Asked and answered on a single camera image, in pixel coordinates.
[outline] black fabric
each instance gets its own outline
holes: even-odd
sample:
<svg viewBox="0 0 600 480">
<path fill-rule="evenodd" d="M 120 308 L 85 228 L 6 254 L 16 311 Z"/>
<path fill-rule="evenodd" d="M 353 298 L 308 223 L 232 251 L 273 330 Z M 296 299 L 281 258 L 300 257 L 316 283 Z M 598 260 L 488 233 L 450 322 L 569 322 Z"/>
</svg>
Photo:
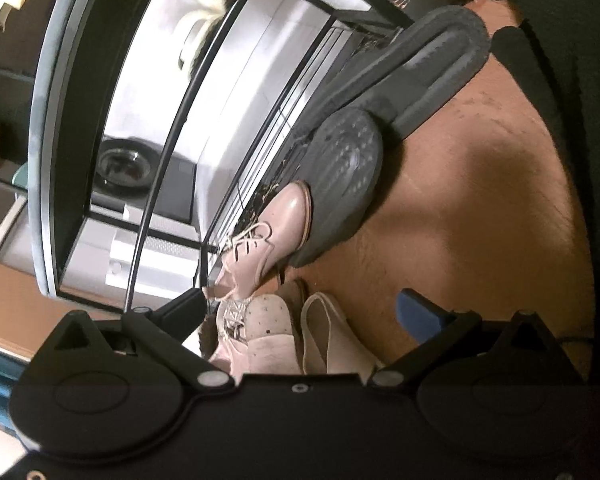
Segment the black fabric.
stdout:
<svg viewBox="0 0 600 480">
<path fill-rule="evenodd" d="M 576 185 L 596 293 L 590 382 L 600 384 L 600 0 L 510 0 L 525 21 L 498 31 L 492 52 L 551 131 Z"/>
</svg>

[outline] pink leather shoe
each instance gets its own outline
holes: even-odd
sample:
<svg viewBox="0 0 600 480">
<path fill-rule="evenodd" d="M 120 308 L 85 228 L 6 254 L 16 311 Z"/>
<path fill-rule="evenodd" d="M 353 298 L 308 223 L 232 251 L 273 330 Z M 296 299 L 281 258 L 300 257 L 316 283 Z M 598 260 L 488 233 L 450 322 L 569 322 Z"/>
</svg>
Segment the pink leather shoe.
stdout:
<svg viewBox="0 0 600 480">
<path fill-rule="evenodd" d="M 203 289 L 207 299 L 250 297 L 278 262 L 306 242 L 311 219 L 307 184 L 287 184 L 273 197 L 258 221 L 231 240 L 231 247 L 222 254 L 222 270 L 216 284 Z"/>
</svg>

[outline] wire rack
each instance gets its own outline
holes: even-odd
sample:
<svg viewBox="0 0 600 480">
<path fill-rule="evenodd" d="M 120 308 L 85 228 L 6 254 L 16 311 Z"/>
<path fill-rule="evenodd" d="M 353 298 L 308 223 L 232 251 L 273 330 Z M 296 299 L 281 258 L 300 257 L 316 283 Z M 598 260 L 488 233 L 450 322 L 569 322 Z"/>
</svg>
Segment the wire rack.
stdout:
<svg viewBox="0 0 600 480">
<path fill-rule="evenodd" d="M 307 51 L 310 56 L 308 63 L 304 68 L 302 64 L 299 65 L 301 73 L 298 78 L 288 91 L 282 92 L 278 99 L 280 106 L 274 109 L 270 120 L 263 124 L 262 138 L 254 140 L 244 157 L 244 166 L 237 174 L 236 185 L 230 187 L 227 192 L 229 200 L 225 207 L 219 210 L 222 217 L 216 225 L 209 227 L 211 243 L 222 246 L 224 240 L 234 231 L 236 224 L 249 223 L 252 216 L 257 216 L 256 211 L 245 210 L 246 203 L 253 196 L 264 172 L 290 133 L 308 97 L 330 67 L 332 54 L 337 54 L 339 47 L 350 35 L 348 30 L 337 24 L 331 25 L 331 22 L 328 22 L 323 30 L 327 30 L 327 33 L 318 35 L 319 43 L 314 42 L 317 47 L 314 49 L 312 46 Z"/>
<path fill-rule="evenodd" d="M 118 1 L 117 6 L 112 6 L 112 2 L 115 1 Z M 238 218 L 241 216 L 246 218 L 250 214 L 244 209 L 245 200 L 253 195 L 263 172 L 269 167 L 285 137 L 288 136 L 308 96 L 315 90 L 330 67 L 331 56 L 339 50 L 338 46 L 346 41 L 352 31 L 362 31 L 373 38 L 383 36 L 390 38 L 413 24 L 413 21 L 389 0 L 363 0 L 370 6 L 367 12 L 335 9 L 323 0 L 304 0 L 325 13 L 324 26 L 296 66 L 254 137 L 203 240 L 193 242 L 151 229 L 150 220 L 168 163 L 191 105 L 223 41 L 248 0 L 232 0 L 222 20 L 214 25 L 205 43 L 200 47 L 189 85 L 160 154 L 155 179 L 148 192 L 139 224 L 131 224 L 91 211 L 90 189 L 93 167 L 84 167 L 85 171 L 81 171 L 76 167 L 77 161 L 68 162 L 70 160 L 68 157 L 76 151 L 89 148 L 93 152 L 91 160 L 94 159 L 102 136 L 102 122 L 106 119 L 106 110 L 116 80 L 112 74 L 119 73 L 125 57 L 125 46 L 128 48 L 130 45 L 134 27 L 137 27 L 149 1 L 59 0 L 54 8 L 54 15 L 58 18 L 56 22 L 65 29 L 62 27 L 54 29 L 53 33 L 56 34 L 57 41 L 51 41 L 52 38 L 47 41 L 45 38 L 41 59 L 71 59 L 72 64 L 61 67 L 65 72 L 60 75 L 52 72 L 51 76 L 42 78 L 48 80 L 44 88 L 36 80 L 36 86 L 40 86 L 38 93 L 48 95 L 48 103 L 45 104 L 43 113 L 32 109 L 32 118 L 35 111 L 36 117 L 43 119 L 43 121 L 38 120 L 35 127 L 31 128 L 31 131 L 37 130 L 34 139 L 37 139 L 35 142 L 40 144 L 40 154 L 37 156 L 37 164 L 34 165 L 33 171 L 39 171 L 40 174 L 35 179 L 39 182 L 36 184 L 37 189 L 29 189 L 29 199 L 34 205 L 33 208 L 30 207 L 30 217 L 33 219 L 32 252 L 38 285 L 43 293 L 51 297 L 78 301 L 104 310 L 112 310 L 112 307 L 77 298 L 63 292 L 59 286 L 80 229 L 87 219 L 104 222 L 138 234 L 130 264 L 124 302 L 125 312 L 133 304 L 140 254 L 148 236 L 199 250 L 200 286 L 205 286 L 208 283 L 209 265 L 215 261 L 222 240 L 230 233 Z M 75 9 L 78 3 L 84 6 L 81 12 Z M 66 7 L 64 11 L 66 17 L 64 14 L 61 15 L 59 10 L 62 6 Z M 74 16 L 75 25 L 68 27 L 67 23 L 71 22 Z M 127 26 L 122 29 L 115 27 L 115 23 L 127 23 Z M 67 41 L 66 35 L 78 28 L 83 31 L 80 38 L 74 38 L 73 43 Z M 72 57 L 61 56 L 65 45 L 73 49 L 75 54 Z M 60 63 L 53 64 L 51 70 L 59 71 L 60 65 Z M 60 84 L 66 97 L 62 102 L 52 103 L 54 85 Z M 90 86 L 88 100 L 84 98 L 86 84 Z M 55 122 L 60 124 L 60 128 L 49 129 L 44 121 L 45 117 L 48 123 L 49 117 L 56 116 L 61 116 L 61 120 Z M 71 136 L 73 137 L 70 140 L 64 138 Z"/>
</svg>

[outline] washing machine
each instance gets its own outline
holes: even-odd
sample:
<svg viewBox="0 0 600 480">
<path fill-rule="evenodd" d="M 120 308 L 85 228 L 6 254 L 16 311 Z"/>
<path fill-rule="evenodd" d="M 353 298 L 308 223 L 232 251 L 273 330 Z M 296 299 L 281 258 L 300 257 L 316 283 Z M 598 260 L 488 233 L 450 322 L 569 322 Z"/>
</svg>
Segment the washing machine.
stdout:
<svg viewBox="0 0 600 480">
<path fill-rule="evenodd" d="M 93 176 L 93 205 L 122 213 L 125 204 L 143 209 L 160 159 L 161 146 L 142 139 L 103 137 Z M 193 224 L 196 165 L 174 154 L 158 193 L 155 213 Z"/>
</svg>

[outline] black plastic mount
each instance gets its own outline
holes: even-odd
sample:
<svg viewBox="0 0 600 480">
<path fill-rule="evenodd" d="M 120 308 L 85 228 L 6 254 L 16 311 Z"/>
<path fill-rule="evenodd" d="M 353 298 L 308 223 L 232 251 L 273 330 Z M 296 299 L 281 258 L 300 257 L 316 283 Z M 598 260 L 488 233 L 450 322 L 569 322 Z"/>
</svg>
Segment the black plastic mount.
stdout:
<svg viewBox="0 0 600 480">
<path fill-rule="evenodd" d="M 366 385 L 245 375 L 236 386 L 150 316 L 93 322 L 77 311 L 14 388 L 10 413 L 30 453 L 2 480 L 401 478 L 405 464 L 424 480 L 597 480 L 595 398 L 529 312 L 453 314 Z"/>
</svg>

